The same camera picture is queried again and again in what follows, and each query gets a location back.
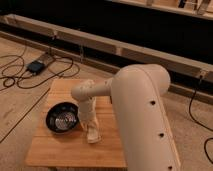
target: electrical outlet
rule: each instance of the electrical outlet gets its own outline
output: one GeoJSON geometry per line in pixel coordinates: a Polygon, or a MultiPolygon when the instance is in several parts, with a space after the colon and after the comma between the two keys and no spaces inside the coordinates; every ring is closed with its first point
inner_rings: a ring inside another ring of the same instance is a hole
{"type": "Polygon", "coordinates": [[[205,78],[208,73],[209,71],[201,69],[197,74],[197,78],[200,78],[200,77],[205,78]]]}

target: wire on floor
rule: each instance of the wire on floor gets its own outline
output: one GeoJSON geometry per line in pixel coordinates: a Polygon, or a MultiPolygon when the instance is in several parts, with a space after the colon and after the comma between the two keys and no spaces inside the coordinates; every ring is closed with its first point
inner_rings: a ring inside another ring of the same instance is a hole
{"type": "MultiPolygon", "coordinates": [[[[199,90],[199,87],[200,87],[202,81],[203,81],[203,77],[200,77],[199,83],[198,83],[198,85],[196,86],[196,88],[195,88],[195,90],[194,90],[194,93],[193,93],[193,95],[192,95],[192,97],[191,97],[191,100],[190,100],[190,103],[189,103],[189,115],[190,115],[191,119],[192,119],[196,124],[198,124],[198,125],[200,125],[201,127],[203,127],[203,128],[205,128],[205,129],[207,129],[207,130],[213,132],[213,129],[212,129],[212,128],[210,128],[210,127],[204,125],[203,123],[201,123],[201,122],[200,122],[199,120],[197,120],[197,119],[193,116],[193,114],[192,114],[192,103],[193,103],[193,101],[194,101],[194,99],[195,99],[195,97],[196,97],[196,95],[197,95],[197,91],[199,90]]],[[[211,164],[213,164],[213,159],[211,159],[210,156],[209,156],[209,153],[208,153],[208,150],[207,150],[207,144],[208,144],[210,141],[212,141],[212,140],[213,140],[213,138],[208,138],[208,139],[205,140],[205,142],[204,142],[204,152],[205,152],[205,155],[206,155],[207,159],[209,160],[209,162],[210,162],[211,164]]]]}

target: black bowl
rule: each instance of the black bowl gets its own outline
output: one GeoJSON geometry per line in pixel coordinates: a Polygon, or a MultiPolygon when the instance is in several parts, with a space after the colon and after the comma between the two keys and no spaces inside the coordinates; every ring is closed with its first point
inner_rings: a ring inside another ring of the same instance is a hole
{"type": "Polygon", "coordinates": [[[78,123],[78,107],[70,102],[59,103],[47,113],[46,125],[55,133],[67,132],[78,123]]]}

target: screw hole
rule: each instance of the screw hole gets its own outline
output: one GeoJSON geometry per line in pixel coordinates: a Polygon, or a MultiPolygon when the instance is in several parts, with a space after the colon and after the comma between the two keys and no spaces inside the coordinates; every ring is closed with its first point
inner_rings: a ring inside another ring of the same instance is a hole
{"type": "Polygon", "coordinates": [[[163,137],[164,137],[164,133],[160,133],[160,134],[159,134],[159,137],[160,137],[160,138],[163,138],[163,137]]]}
{"type": "Polygon", "coordinates": [[[172,170],[172,166],[169,166],[169,167],[168,167],[168,170],[172,170]]]}
{"type": "Polygon", "coordinates": [[[151,105],[155,105],[156,104],[156,102],[154,100],[152,100],[150,103],[151,103],[151,105]]]}

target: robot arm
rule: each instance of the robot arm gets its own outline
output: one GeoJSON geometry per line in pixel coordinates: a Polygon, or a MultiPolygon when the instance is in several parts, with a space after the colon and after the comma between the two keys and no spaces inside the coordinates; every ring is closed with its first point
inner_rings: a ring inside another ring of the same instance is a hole
{"type": "MultiPolygon", "coordinates": [[[[169,85],[170,77],[163,67],[132,65],[103,83],[79,84],[72,90],[72,96],[80,104],[95,96],[111,95],[129,171],[179,171],[179,158],[160,97],[169,85]]],[[[98,141],[98,123],[94,103],[91,104],[80,104],[79,110],[84,109],[83,118],[92,111],[91,122],[87,123],[93,123],[92,138],[98,141]]]]}

